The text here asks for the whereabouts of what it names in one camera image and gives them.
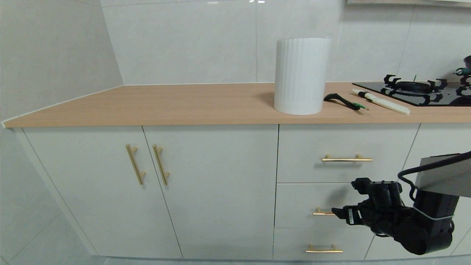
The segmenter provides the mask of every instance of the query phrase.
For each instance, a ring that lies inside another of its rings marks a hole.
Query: wooden countertop
[[[7,120],[4,126],[471,123],[470,107],[415,107],[388,98],[408,107],[411,114],[406,116],[351,94],[352,88],[358,87],[344,82],[327,83],[325,93],[339,93],[370,110],[354,111],[340,103],[324,102],[318,114],[280,113],[273,108],[273,83],[138,85],[38,110]]]

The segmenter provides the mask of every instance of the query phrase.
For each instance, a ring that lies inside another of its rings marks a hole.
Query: black handle
[[[330,100],[333,100],[333,99],[340,100],[343,104],[345,104],[350,109],[360,110],[360,107],[353,105],[350,101],[344,99],[343,97],[341,97],[337,93],[328,94],[327,96],[324,97],[324,101],[330,101]]]

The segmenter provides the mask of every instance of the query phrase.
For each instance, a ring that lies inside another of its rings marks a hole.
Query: black stovetop
[[[471,76],[464,76],[461,83],[448,83],[446,79],[422,82],[404,82],[400,78],[387,75],[384,82],[359,82],[353,83],[359,87],[379,92],[388,97],[398,99],[414,106],[470,106],[471,107],[471,87],[467,79]]]

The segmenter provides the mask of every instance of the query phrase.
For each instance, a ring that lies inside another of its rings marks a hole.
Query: white cylindrical vase
[[[275,109],[310,115],[322,109],[331,39],[279,40],[276,44]]]

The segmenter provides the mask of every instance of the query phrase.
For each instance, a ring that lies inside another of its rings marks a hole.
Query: gold handle
[[[152,147],[154,148],[155,157],[157,158],[157,163],[159,164],[160,174],[162,175],[163,184],[167,186],[167,178],[169,177],[170,172],[168,171],[165,172],[162,166],[162,159],[160,158],[160,153],[162,152],[163,148],[162,147],[159,148],[157,147],[157,145],[153,145]]]
[[[127,144],[126,150],[128,151],[128,155],[129,155],[129,158],[131,159],[132,167],[134,168],[134,171],[136,172],[136,176],[138,177],[139,184],[142,185],[143,184],[142,179],[146,175],[146,172],[143,171],[139,173],[139,168],[138,168],[138,165],[136,164],[136,159],[134,158],[134,152],[136,152],[138,148],[137,147],[131,148],[131,146]]]
[[[335,245],[332,244],[332,249],[313,249],[314,247],[309,244],[309,249],[306,250],[306,253],[343,253],[343,250],[336,249]]]
[[[328,215],[335,215],[335,214],[333,212],[323,212],[321,211],[321,208],[317,207],[316,211],[312,213],[312,215],[328,216]]]
[[[373,158],[364,158],[359,154],[357,154],[355,158],[332,158],[327,154],[325,158],[321,160],[322,162],[373,162]]]

